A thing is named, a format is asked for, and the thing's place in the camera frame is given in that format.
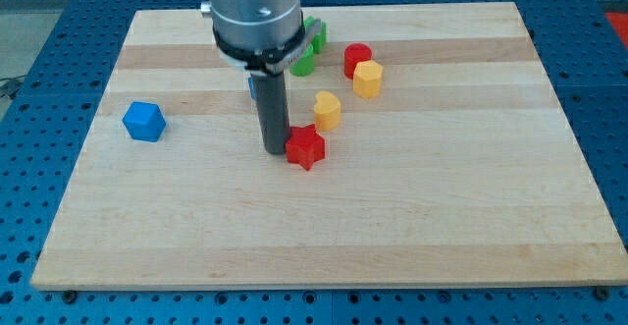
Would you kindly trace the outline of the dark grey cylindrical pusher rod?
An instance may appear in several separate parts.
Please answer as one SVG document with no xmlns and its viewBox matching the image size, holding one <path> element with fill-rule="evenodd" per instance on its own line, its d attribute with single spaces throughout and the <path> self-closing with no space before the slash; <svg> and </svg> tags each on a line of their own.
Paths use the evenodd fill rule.
<svg viewBox="0 0 628 325">
<path fill-rule="evenodd" d="M 254 92 L 264 148 L 272 155 L 283 155 L 290 136 L 284 74 L 255 76 Z"/>
</svg>

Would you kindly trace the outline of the black clamp ring with bracket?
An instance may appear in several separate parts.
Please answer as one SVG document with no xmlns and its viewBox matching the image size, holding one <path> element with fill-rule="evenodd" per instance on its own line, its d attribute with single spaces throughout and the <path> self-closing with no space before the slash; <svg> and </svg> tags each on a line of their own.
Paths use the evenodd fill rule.
<svg viewBox="0 0 628 325">
<path fill-rule="evenodd" d="M 308 27 L 304 24 L 285 43 L 267 49 L 245 49 L 229 44 L 212 28 L 220 56 L 229 65 L 248 71 L 256 76 L 282 73 L 305 54 L 314 37 L 322 31 L 322 20 L 313 19 Z"/>
</svg>

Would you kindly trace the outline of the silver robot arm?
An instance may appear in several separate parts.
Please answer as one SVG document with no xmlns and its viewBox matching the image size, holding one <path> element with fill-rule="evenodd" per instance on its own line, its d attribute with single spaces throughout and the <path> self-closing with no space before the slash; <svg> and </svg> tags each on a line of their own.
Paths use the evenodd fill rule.
<svg viewBox="0 0 628 325">
<path fill-rule="evenodd" d="M 304 24 L 300 0 L 208 0 L 215 44 L 230 65 L 250 73 L 265 150 L 286 153 L 290 137 L 285 71 L 305 54 L 322 21 Z"/>
</svg>

